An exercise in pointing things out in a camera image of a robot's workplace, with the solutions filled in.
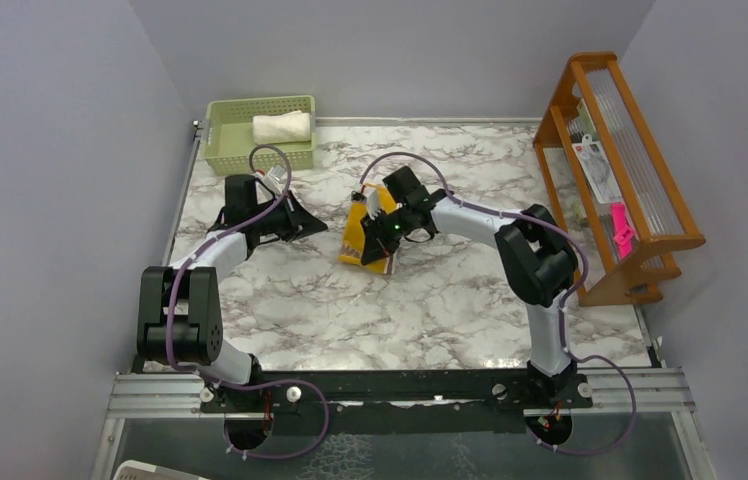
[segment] white wall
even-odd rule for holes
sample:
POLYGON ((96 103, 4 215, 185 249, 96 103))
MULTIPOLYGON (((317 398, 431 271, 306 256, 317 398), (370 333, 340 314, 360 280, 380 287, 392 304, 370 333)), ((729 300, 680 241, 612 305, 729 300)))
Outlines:
POLYGON ((131 0, 193 116, 309 93, 321 116, 538 117, 566 59, 653 0, 131 0))
POLYGON ((126 0, 0 2, 0 478, 85 478, 190 118, 126 0))
POLYGON ((707 244, 649 312, 724 479, 748 478, 748 0, 657 0, 624 56, 707 244))

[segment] yellow box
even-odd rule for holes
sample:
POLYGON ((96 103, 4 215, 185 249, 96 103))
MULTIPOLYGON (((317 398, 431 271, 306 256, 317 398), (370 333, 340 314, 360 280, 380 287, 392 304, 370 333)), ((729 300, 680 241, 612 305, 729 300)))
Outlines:
MULTIPOLYGON (((366 183, 363 185, 362 194, 365 194, 365 189, 376 189, 380 194, 380 207, 386 213, 392 213, 398 207, 395 200, 389 194, 386 187, 382 185, 372 185, 366 183)), ((362 249, 365 246, 365 232, 362 231, 362 225, 360 222, 362 218, 368 213, 366 208, 365 200, 351 200, 350 212, 348 212, 348 222, 345 225, 345 234, 342 237, 342 248, 339 250, 339 261, 349 263, 351 265, 362 266, 360 259, 362 258, 362 249)), ((395 256, 392 255, 389 258, 377 260, 365 265, 364 268, 379 273, 379 274, 390 274, 394 269, 395 256)))

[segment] wooden rack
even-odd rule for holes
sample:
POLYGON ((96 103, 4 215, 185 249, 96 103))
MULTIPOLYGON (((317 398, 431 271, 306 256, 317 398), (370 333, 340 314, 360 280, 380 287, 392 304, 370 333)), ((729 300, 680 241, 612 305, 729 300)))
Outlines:
POLYGON ((571 205, 565 198, 561 202, 560 197, 568 192, 571 194, 568 202, 582 202, 588 229, 576 233, 587 243, 594 242, 600 257, 600 264, 592 265, 593 272, 588 276, 594 280, 587 281, 578 292, 580 304, 644 304, 661 300, 657 284, 681 274, 672 252, 699 247, 705 240, 614 53, 579 53, 569 59, 533 145, 554 217, 562 228, 575 234, 571 208, 563 208, 571 205), (583 133, 577 111, 581 98, 636 230, 633 251, 624 258, 613 241, 611 219, 599 216, 597 202, 572 146, 572 135, 583 133))

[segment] folded towel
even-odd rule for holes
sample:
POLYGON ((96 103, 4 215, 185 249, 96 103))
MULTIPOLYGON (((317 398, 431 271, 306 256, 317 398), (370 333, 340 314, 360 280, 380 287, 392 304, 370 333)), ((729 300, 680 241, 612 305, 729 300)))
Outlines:
POLYGON ((253 117, 253 141, 262 143, 307 142, 312 138, 310 115, 297 110, 283 115, 253 117))

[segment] bolt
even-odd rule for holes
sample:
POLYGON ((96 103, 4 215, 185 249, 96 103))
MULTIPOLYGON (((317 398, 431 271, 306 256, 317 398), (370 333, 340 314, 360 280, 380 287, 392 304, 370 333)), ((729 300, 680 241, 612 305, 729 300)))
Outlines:
POLYGON ((592 396, 592 385, 586 382, 581 383, 577 386, 577 393, 583 398, 590 398, 592 396))
POLYGON ((203 403, 209 403, 212 401, 213 398, 215 398, 215 394, 212 393, 212 390, 209 389, 209 387, 203 387, 200 390, 200 394, 198 395, 198 398, 200 398, 200 401, 203 403))
POLYGON ((506 387, 501 385, 500 383, 496 384, 494 387, 492 387, 492 395, 499 401, 505 399, 506 387))
POLYGON ((296 403, 300 400, 302 394, 303 392, 300 391, 299 387, 289 387, 289 389, 286 390, 286 400, 288 400, 289 403, 296 403))

